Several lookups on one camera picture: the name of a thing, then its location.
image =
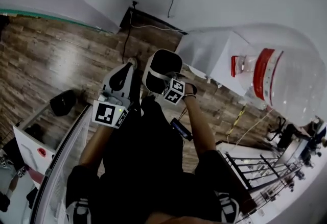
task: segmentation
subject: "red sticker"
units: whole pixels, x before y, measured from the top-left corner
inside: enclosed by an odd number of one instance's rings
[[[41,155],[42,157],[45,157],[45,156],[46,156],[46,151],[45,151],[45,149],[43,149],[43,148],[38,148],[37,151],[40,153],[40,155]]]

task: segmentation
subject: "red label band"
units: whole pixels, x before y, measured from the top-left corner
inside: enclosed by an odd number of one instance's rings
[[[275,50],[274,49],[267,49],[264,48],[256,63],[255,63],[255,69],[254,69],[254,74],[253,74],[253,88],[256,96],[263,101],[264,99],[264,88],[263,88],[263,82],[264,82],[264,77],[265,77],[265,71],[267,68],[268,61],[273,54]]]

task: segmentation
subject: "wrist strap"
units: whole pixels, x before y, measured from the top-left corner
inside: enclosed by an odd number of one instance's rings
[[[192,96],[192,97],[194,97],[194,98],[196,99],[195,94],[192,94],[192,93],[187,93],[187,94],[185,94],[185,95],[182,97],[182,99],[185,99],[186,97],[189,97],[189,96]]]

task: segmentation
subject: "floor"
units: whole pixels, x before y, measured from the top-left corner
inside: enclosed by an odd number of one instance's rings
[[[151,24],[165,28],[163,24],[141,14],[133,15],[133,24]],[[104,76],[122,63],[128,28],[128,14],[122,22],[122,30],[116,35],[58,20],[10,17],[10,24],[3,30],[0,42],[1,145],[14,137],[10,132],[13,124],[27,118],[44,102],[65,90],[73,89],[78,97],[92,103],[98,96]],[[179,32],[132,28],[125,59],[136,57],[142,70],[156,50],[176,50],[181,37]],[[196,78],[187,67],[183,68],[182,73],[194,80],[198,87],[201,109],[216,140],[227,141],[227,133],[243,107],[238,103],[239,96],[224,87],[218,88],[215,82],[207,83],[206,80]],[[184,109],[183,103],[172,106],[163,102],[161,97],[158,102],[168,121],[173,117],[178,118]],[[48,134],[56,135],[55,138],[60,140],[81,109],[82,105],[65,120],[54,118],[51,114],[45,116],[44,126],[57,125],[58,129]],[[267,111],[246,107],[229,137],[229,142],[235,143],[239,140],[266,113]],[[265,143],[267,127],[268,124],[276,124],[277,116],[275,112],[270,113],[242,139],[240,145],[269,148]],[[181,122],[190,129],[187,113]],[[192,142],[185,142],[183,157],[184,170],[192,171],[198,161]]]

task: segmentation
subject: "black device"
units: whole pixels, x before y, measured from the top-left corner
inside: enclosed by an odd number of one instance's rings
[[[191,141],[193,139],[192,134],[188,129],[185,128],[176,118],[173,118],[170,125],[178,131],[178,133],[186,140]]]

